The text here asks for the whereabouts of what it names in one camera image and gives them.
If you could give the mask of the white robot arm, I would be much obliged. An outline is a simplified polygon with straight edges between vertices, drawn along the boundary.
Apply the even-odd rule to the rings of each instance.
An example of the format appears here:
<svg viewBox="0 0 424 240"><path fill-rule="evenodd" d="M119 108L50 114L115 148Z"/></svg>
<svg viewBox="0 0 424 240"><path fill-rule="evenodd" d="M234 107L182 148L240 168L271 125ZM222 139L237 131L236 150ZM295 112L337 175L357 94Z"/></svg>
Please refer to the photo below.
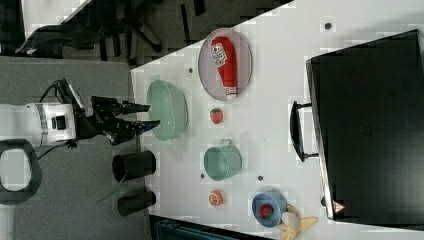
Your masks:
<svg viewBox="0 0 424 240"><path fill-rule="evenodd" d="M1 106L1 160L23 160L29 179L22 187L10 188L1 176L1 204L16 206L32 198L42 182L38 148L74 146L80 140L103 135L111 145L133 139L160 125L158 120L128 121L130 113L147 112L148 105L119 102L114 98L93 96L84 106L76 100L66 103L28 103Z"/></svg>

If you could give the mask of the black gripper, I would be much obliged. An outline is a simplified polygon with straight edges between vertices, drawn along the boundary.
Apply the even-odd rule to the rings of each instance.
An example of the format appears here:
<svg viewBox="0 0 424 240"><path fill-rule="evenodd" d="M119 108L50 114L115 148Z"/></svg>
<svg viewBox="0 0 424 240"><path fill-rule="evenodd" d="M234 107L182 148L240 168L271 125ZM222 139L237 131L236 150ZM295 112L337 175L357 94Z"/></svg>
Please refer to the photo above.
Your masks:
<svg viewBox="0 0 424 240"><path fill-rule="evenodd" d="M148 112L149 105L125 102L119 103L115 98L92 96L89 105L85 108L78 103L73 104L76 121L76 136L79 140L90 139L97 135L106 136L111 145L119 144L117 115ZM150 121L123 121L120 125L121 137L133 138L160 125L159 120Z"/></svg>

